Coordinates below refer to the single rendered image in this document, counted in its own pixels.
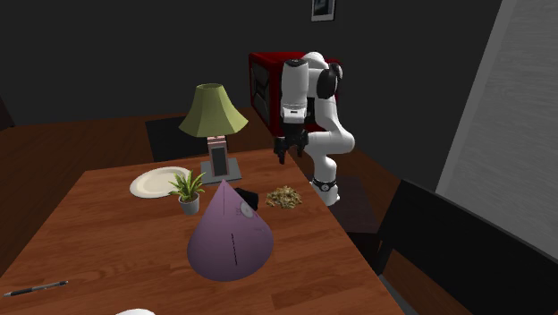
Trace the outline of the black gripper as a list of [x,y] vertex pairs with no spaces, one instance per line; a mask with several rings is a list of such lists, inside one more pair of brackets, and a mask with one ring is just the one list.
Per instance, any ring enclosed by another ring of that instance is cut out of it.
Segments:
[[297,147],[297,154],[302,158],[304,148],[309,144],[309,132],[303,123],[280,123],[283,137],[275,137],[274,153],[278,155],[281,165],[284,164],[285,151],[290,146]]

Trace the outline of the brown crumbly pile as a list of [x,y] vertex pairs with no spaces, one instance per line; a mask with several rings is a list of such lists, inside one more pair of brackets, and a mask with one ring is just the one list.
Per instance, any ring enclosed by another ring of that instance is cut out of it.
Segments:
[[301,196],[289,186],[276,188],[266,195],[266,204],[281,209],[294,209],[302,203]]

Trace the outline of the black object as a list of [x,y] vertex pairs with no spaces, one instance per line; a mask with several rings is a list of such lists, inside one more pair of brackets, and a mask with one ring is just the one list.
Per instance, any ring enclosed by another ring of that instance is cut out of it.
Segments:
[[240,187],[235,188],[235,191],[250,205],[253,210],[258,210],[259,196],[257,193],[244,190]]

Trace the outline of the red cabinet with dark panels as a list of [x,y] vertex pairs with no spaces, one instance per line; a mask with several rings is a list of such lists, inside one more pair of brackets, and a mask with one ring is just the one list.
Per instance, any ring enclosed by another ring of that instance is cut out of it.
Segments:
[[[292,52],[249,55],[251,105],[258,110],[259,116],[274,137],[283,135],[279,121],[283,63],[289,59],[300,59],[304,55]],[[325,61],[329,64],[337,63],[332,60],[325,59]]]

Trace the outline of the dark robot stand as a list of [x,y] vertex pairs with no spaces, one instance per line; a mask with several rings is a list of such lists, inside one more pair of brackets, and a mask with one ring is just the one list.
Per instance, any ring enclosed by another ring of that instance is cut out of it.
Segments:
[[355,244],[369,265],[374,262],[380,246],[379,223],[369,203],[364,186],[357,176],[337,177],[340,200],[329,210]]

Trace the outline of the table lamp with green shade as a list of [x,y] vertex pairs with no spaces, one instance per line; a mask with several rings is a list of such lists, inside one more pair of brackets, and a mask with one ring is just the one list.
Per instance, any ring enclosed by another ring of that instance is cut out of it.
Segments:
[[202,183],[219,184],[241,179],[237,159],[228,156],[226,136],[239,132],[247,123],[222,84],[205,83],[196,87],[190,111],[179,129],[207,141],[209,160],[200,164]]

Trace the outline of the small potted green plant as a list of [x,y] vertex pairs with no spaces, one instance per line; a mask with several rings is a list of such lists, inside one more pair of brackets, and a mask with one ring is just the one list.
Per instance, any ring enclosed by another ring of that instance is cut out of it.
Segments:
[[192,174],[175,174],[174,182],[169,181],[173,190],[168,194],[178,196],[178,201],[186,215],[195,215],[199,211],[199,194],[204,192],[201,188],[203,175],[204,173],[201,173],[193,179]]

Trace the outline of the purple cone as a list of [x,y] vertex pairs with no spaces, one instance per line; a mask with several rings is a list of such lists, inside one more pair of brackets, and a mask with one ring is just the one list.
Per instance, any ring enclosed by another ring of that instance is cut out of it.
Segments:
[[274,248],[269,225],[226,181],[222,181],[193,232],[190,266],[215,281],[234,281],[262,268]]

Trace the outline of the black chair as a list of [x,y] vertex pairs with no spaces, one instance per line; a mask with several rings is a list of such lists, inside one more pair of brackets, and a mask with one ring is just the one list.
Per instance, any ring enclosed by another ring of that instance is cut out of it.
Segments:
[[207,139],[196,138],[179,129],[184,116],[145,122],[155,162],[188,158],[208,153]]

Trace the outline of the white plate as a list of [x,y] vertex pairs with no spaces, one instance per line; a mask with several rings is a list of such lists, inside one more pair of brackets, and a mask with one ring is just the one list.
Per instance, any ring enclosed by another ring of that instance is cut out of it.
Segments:
[[190,171],[179,166],[165,166],[147,171],[138,176],[130,184],[130,193],[143,199],[156,199],[169,195],[169,192],[176,191],[172,185],[176,183],[175,175],[187,177]]

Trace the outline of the black bench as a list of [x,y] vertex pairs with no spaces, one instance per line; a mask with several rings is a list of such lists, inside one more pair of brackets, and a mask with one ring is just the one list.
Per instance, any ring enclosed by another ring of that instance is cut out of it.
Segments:
[[402,180],[377,235],[372,264],[398,251],[472,315],[554,315],[558,260],[479,215]]

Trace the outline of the wooden table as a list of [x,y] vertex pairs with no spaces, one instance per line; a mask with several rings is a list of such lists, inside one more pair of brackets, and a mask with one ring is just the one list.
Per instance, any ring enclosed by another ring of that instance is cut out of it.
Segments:
[[[240,152],[240,187],[294,188],[294,209],[258,207],[275,239],[267,263],[233,282],[200,277],[187,259],[199,215],[175,198],[129,187],[148,165],[84,173],[0,276],[0,315],[403,315],[295,162],[269,149]],[[68,285],[3,297],[11,291]]]

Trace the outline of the grey door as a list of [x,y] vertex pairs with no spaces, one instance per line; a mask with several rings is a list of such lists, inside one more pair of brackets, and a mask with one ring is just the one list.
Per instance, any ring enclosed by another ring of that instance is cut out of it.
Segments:
[[558,0],[502,0],[436,191],[558,259]]

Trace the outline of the dark pen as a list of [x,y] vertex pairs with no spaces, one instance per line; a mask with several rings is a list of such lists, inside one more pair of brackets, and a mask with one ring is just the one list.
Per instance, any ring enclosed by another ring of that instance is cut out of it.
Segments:
[[16,296],[16,295],[21,295],[21,294],[28,294],[28,293],[32,293],[32,292],[36,292],[36,291],[41,291],[41,290],[46,290],[46,289],[50,289],[50,288],[54,288],[54,287],[68,285],[68,283],[69,283],[69,281],[59,281],[59,282],[54,282],[54,283],[50,283],[50,284],[46,284],[46,285],[32,286],[32,287],[29,287],[29,288],[24,288],[24,289],[8,292],[6,294],[3,294],[3,297],[11,297],[11,296]]

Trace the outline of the framed wall picture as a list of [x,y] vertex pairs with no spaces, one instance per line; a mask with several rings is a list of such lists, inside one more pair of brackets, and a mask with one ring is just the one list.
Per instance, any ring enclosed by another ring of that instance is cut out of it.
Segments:
[[312,0],[312,21],[333,21],[335,13],[335,0]]

